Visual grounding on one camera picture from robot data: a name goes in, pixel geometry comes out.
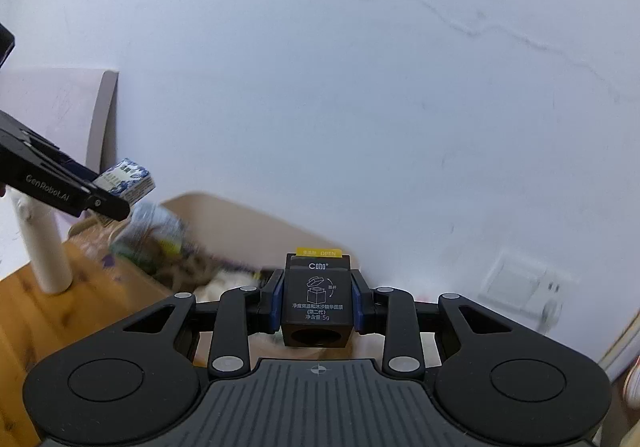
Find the blue white patterned small box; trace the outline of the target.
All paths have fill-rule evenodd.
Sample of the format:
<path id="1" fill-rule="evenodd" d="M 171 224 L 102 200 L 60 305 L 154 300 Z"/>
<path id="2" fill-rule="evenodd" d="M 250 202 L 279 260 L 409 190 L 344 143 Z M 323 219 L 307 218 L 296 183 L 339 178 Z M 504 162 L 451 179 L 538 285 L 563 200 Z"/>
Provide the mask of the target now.
<path id="1" fill-rule="evenodd" d="M 126 200 L 128 204 L 136 204 L 155 188 L 151 173 L 128 158 L 102 172 L 94 185 Z"/>

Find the grey green chip bag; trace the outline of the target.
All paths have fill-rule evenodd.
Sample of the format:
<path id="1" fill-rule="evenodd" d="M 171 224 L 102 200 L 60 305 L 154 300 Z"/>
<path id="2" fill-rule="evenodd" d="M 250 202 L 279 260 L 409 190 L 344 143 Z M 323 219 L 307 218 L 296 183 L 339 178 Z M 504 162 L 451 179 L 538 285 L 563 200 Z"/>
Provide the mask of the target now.
<path id="1" fill-rule="evenodd" d="M 184 239 L 186 223 L 178 215 L 159 204 L 139 202 L 128 222 L 110 238 L 108 250 L 154 273 L 179 259 Z"/>

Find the black small box yellow label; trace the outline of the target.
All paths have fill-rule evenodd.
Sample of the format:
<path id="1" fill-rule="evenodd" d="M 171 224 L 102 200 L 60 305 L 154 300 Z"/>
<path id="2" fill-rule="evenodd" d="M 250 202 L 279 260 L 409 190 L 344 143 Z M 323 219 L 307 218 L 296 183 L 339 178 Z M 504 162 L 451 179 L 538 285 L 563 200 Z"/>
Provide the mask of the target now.
<path id="1" fill-rule="evenodd" d="M 341 349 L 353 326 L 349 256 L 340 249 L 311 248 L 289 254 L 280 314 L 284 344 Z"/>

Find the white cylindrical bottle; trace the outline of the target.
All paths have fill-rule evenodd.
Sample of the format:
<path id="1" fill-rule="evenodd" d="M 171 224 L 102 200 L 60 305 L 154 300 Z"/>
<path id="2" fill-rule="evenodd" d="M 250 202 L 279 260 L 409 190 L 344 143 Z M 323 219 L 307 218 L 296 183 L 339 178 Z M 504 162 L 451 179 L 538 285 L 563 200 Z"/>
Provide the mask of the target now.
<path id="1" fill-rule="evenodd" d="M 52 209 L 13 188 L 9 196 L 40 290 L 49 295 L 66 291 L 73 273 Z"/>

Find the beige plastic storage bin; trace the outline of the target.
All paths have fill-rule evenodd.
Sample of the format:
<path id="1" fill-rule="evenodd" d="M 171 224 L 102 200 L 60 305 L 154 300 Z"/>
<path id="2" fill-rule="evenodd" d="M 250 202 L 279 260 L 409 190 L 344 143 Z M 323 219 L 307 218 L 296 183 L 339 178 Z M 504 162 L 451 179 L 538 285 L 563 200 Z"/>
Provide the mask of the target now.
<path id="1" fill-rule="evenodd" d="M 350 256 L 352 267 L 359 268 L 355 252 L 347 245 L 326 239 L 306 229 L 288 224 L 283 220 L 257 210 L 235 204 L 206 193 L 187 193 L 169 199 L 161 204 L 175 213 L 186 223 L 189 237 L 207 252 L 221 255 L 231 262 L 243 263 L 251 267 L 278 267 L 285 262 L 286 253 L 295 252 L 298 247 L 311 249 L 341 249 Z M 119 232 L 116 224 L 102 227 L 89 216 L 70 227 L 67 237 L 77 245 L 86 256 L 101 261 L 107 255 L 107 245 Z M 168 289 L 162 288 L 128 259 L 116 257 L 115 267 L 107 268 L 122 282 L 131 280 L 131 288 L 125 288 L 126 300 L 130 308 L 134 301 L 140 305 L 149 305 L 158 300 Z M 202 332 L 196 363 L 203 365 L 207 358 L 211 332 Z M 361 337 L 356 332 L 347 343 L 346 349 L 288 349 L 281 338 L 269 334 L 254 334 L 248 339 L 250 345 L 250 364 L 255 367 L 259 358 L 293 358 L 303 360 L 372 358 L 381 363 L 384 339 L 379 334 Z"/>

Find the lavender board leaning on wall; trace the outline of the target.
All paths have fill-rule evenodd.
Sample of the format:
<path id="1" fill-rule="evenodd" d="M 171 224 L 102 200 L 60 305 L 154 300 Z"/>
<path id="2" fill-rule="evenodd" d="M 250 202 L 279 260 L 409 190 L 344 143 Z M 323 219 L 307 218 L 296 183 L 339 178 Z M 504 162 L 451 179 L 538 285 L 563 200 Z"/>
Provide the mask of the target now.
<path id="1" fill-rule="evenodd" d="M 1 109 L 98 172 L 117 77 L 105 69 L 3 71 Z"/>

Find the white wall socket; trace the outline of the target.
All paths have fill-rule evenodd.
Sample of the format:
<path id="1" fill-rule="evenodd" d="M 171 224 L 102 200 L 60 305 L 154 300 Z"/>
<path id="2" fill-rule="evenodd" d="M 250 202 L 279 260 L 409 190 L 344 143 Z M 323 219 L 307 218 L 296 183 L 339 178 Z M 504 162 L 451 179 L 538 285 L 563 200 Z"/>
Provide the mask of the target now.
<path id="1" fill-rule="evenodd" d="M 529 257 L 501 252 L 478 296 L 503 311 L 533 321 L 546 333 L 560 321 L 564 303 L 578 280 Z"/>

